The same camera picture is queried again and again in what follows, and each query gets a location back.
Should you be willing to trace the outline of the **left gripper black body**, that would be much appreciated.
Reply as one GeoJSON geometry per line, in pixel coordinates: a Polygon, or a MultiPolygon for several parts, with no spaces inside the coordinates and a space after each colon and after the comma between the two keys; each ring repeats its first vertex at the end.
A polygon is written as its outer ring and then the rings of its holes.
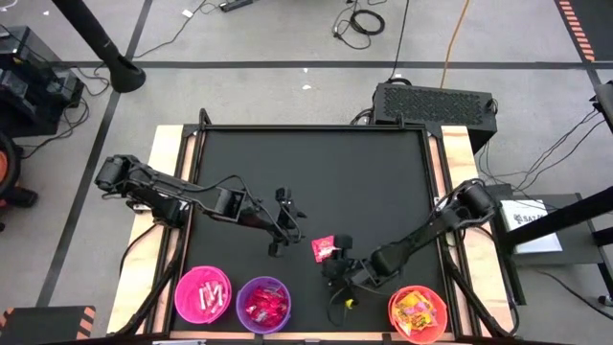
{"type": "Polygon", "coordinates": [[[260,199],[251,194],[247,187],[244,187],[243,191],[245,198],[238,213],[238,224],[268,233],[272,242],[268,245],[267,255],[273,258],[281,257],[283,248],[295,242],[295,236],[290,234],[290,231],[295,228],[295,221],[290,212],[291,191],[286,187],[275,191],[275,201],[280,207],[275,217],[263,206],[260,199]]]}

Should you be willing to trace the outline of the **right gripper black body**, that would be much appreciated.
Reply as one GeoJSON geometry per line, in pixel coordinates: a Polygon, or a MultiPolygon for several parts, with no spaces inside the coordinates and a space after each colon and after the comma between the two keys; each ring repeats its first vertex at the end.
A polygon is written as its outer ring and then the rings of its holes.
{"type": "Polygon", "coordinates": [[[352,249],[352,246],[353,238],[350,235],[342,234],[332,237],[332,248],[326,258],[332,257],[338,263],[334,266],[336,272],[334,279],[328,279],[322,274],[328,280],[328,286],[334,290],[357,286],[376,288],[378,278],[370,262],[367,259],[349,257],[349,250],[352,249]]]}

